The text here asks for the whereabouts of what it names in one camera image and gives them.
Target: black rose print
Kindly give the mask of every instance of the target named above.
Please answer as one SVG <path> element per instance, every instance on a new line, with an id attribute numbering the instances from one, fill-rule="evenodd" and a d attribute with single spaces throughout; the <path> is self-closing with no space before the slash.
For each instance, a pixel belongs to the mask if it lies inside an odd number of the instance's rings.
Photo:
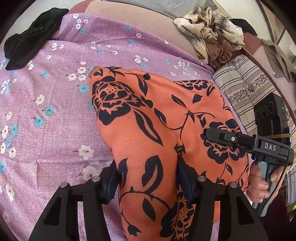
<path id="1" fill-rule="evenodd" d="M 183 88 L 187 90 L 201 90 L 206 89 L 207 84 L 209 83 L 206 80 L 183 80 L 183 81 L 176 81 L 178 85 L 181 85 Z"/>
<path id="2" fill-rule="evenodd" d="M 214 127 L 226 131 L 230 131 L 233 133 L 239 133 L 241 132 L 239 126 L 237 125 L 236 121 L 234 119 L 230 119 L 223 124 L 222 122 L 211 122 L 209 127 Z M 200 135 L 200 137 L 204 141 L 204 146 L 209 147 L 207 150 L 207 155 L 211 159 L 214 159 L 218 164 L 224 163 L 224 161 L 230 156 L 231 159 L 234 161 L 237 161 L 239 158 L 242 158 L 245 156 L 246 152 L 242 149 L 226 146 L 223 144 L 217 144 L 215 142 L 209 141 L 206 136 L 207 129 L 204 129 L 203 133 Z"/>

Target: white flower print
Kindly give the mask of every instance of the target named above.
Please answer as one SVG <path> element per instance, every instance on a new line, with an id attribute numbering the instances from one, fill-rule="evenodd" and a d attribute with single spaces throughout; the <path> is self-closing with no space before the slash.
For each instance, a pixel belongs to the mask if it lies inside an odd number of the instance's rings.
<path id="1" fill-rule="evenodd" d="M 84 74 L 84 73 L 86 72 L 86 67 L 80 67 L 80 68 L 77 70 L 77 72 L 78 72 L 79 74 Z"/>
<path id="2" fill-rule="evenodd" d="M 43 101 L 45 101 L 45 96 L 43 94 L 40 94 L 37 99 L 35 100 L 37 105 L 40 105 L 43 103 Z"/>
<path id="3" fill-rule="evenodd" d="M 1 145 L 0 153 L 3 154 L 5 152 L 5 149 L 6 149 L 6 144 L 5 142 L 3 142 Z"/>
<path id="4" fill-rule="evenodd" d="M 7 134 L 8 134 L 8 125 L 5 125 L 4 129 L 2 130 L 3 140 L 7 137 Z"/>
<path id="5" fill-rule="evenodd" d="M 3 217 L 4 221 L 6 222 L 6 224 L 10 223 L 10 217 L 6 211 L 2 214 L 2 217 Z"/>
<path id="6" fill-rule="evenodd" d="M 76 28 L 77 30 L 79 30 L 79 29 L 81 28 L 81 24 L 80 24 L 80 23 L 77 23 L 77 24 L 75 25 L 75 28 Z"/>
<path id="7" fill-rule="evenodd" d="M 109 161 L 106 162 L 106 165 L 111 166 L 112 162 L 113 162 L 113 160 L 109 160 Z"/>
<path id="8" fill-rule="evenodd" d="M 0 94 L 3 94 L 6 90 L 6 86 L 0 91 Z"/>
<path id="9" fill-rule="evenodd" d="M 87 167 L 83 168 L 83 179 L 84 180 L 89 180 L 94 176 L 98 176 L 99 174 L 96 172 L 96 169 L 90 165 Z"/>
<path id="10" fill-rule="evenodd" d="M 6 85 L 6 80 L 2 83 L 1 87 L 4 87 Z"/>
<path id="11" fill-rule="evenodd" d="M 11 201 L 11 202 L 14 201 L 14 199 L 15 199 L 15 198 L 14 198 L 15 193 L 14 193 L 14 191 L 13 191 L 12 186 L 11 186 L 9 183 L 6 184 L 6 193 L 7 193 L 7 195 L 9 196 L 10 201 Z"/>
<path id="12" fill-rule="evenodd" d="M 68 79 L 70 80 L 70 81 L 72 81 L 72 80 L 76 80 L 76 78 L 77 78 L 77 74 L 69 74 L 69 76 L 68 76 Z"/>
<path id="13" fill-rule="evenodd" d="M 83 81 L 83 80 L 85 80 L 86 79 L 86 76 L 85 75 L 81 75 L 81 76 L 79 76 L 79 80 L 80 81 Z"/>
<path id="14" fill-rule="evenodd" d="M 81 148 L 78 149 L 79 155 L 83 156 L 84 160 L 93 156 L 94 150 L 91 149 L 90 146 L 82 145 Z"/>
<path id="15" fill-rule="evenodd" d="M 6 120 L 10 120 L 11 117 L 12 117 L 12 113 L 11 113 L 11 111 L 9 111 L 6 115 Z"/>
<path id="16" fill-rule="evenodd" d="M 10 150 L 9 150 L 9 157 L 11 159 L 15 158 L 16 152 L 17 151 L 15 150 L 15 147 L 10 148 Z"/>

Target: brown fabric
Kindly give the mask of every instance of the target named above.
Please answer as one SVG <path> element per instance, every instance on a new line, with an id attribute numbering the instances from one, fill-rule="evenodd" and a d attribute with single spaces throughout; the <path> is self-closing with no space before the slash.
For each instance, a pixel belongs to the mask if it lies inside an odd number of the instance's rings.
<path id="1" fill-rule="evenodd" d="M 261 39 L 250 33 L 244 33 L 244 43 L 244 48 L 252 55 L 263 45 Z"/>
<path id="2" fill-rule="evenodd" d="M 216 30 L 218 33 L 218 39 L 207 38 L 205 44 L 209 54 L 209 64 L 218 69 L 225 63 L 231 60 L 232 53 L 234 51 L 234 44 L 227 41 L 220 30 Z"/>
<path id="3" fill-rule="evenodd" d="M 291 72 L 296 73 L 296 69 L 281 48 L 270 40 L 262 39 L 262 43 L 276 76 L 285 76 L 288 81 L 295 81 L 291 76 Z"/>
<path id="4" fill-rule="evenodd" d="M 138 26 L 198 58 L 191 42 L 176 29 L 172 19 L 160 13 L 142 7 L 108 1 L 92 1 L 85 13 L 109 17 Z"/>
<path id="5" fill-rule="evenodd" d="M 84 13 L 86 8 L 88 7 L 88 5 L 91 2 L 92 2 L 92 0 L 82 1 L 82 2 L 80 2 L 78 4 L 76 4 L 75 6 L 73 6 L 67 14 L 78 13 L 78 12 Z"/>
<path id="6" fill-rule="evenodd" d="M 119 203 L 131 241 L 185 240 L 195 207 L 176 184 L 177 158 L 214 183 L 247 187 L 244 150 L 208 141 L 216 127 L 240 132 L 215 86 L 172 82 L 139 70 L 106 67 L 92 73 L 90 95 L 100 135 L 122 177 Z M 215 206 L 214 222 L 219 219 Z"/>

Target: blue flower print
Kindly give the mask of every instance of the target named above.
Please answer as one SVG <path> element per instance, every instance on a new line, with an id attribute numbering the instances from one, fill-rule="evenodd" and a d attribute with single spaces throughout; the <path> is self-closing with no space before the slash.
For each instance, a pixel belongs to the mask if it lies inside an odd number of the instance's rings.
<path id="1" fill-rule="evenodd" d="M 54 113 L 54 107 L 52 105 L 49 105 L 45 108 L 44 112 L 46 116 L 52 115 Z"/>
<path id="2" fill-rule="evenodd" d="M 88 107 L 89 109 L 93 109 L 93 108 L 94 108 L 94 106 L 92 105 L 92 102 L 91 102 L 91 101 L 87 104 L 87 107 Z"/>
<path id="3" fill-rule="evenodd" d="M 124 28 L 125 28 L 125 30 L 131 30 L 132 29 L 132 27 L 130 25 L 127 25 Z"/>
<path id="4" fill-rule="evenodd" d="M 4 94 L 7 95 L 9 93 L 10 90 L 10 83 L 6 85 L 6 89 L 4 91 Z"/>
<path id="5" fill-rule="evenodd" d="M 6 171 L 6 164 L 4 161 L 0 161 L 0 172 L 4 173 Z"/>
<path id="6" fill-rule="evenodd" d="M 79 33 L 84 34 L 85 33 L 85 29 L 84 28 L 80 29 L 79 30 Z"/>
<path id="7" fill-rule="evenodd" d="M 12 124 L 11 126 L 11 135 L 12 137 L 16 137 L 17 136 L 17 132 L 18 132 L 18 126 L 17 124 Z"/>
<path id="8" fill-rule="evenodd" d="M 82 85 L 79 87 L 80 93 L 87 93 L 89 91 L 89 85 Z"/>
<path id="9" fill-rule="evenodd" d="M 9 148 L 11 143 L 12 143 L 12 138 L 8 137 L 7 140 L 6 140 L 6 148 Z"/>
<path id="10" fill-rule="evenodd" d="M 36 117 L 36 119 L 34 120 L 35 127 L 40 127 L 43 125 L 43 123 L 44 123 L 44 118 L 41 115 Z"/>
<path id="11" fill-rule="evenodd" d="M 48 76 L 48 71 L 47 70 L 44 70 L 43 73 L 42 73 L 42 77 L 45 78 Z"/>

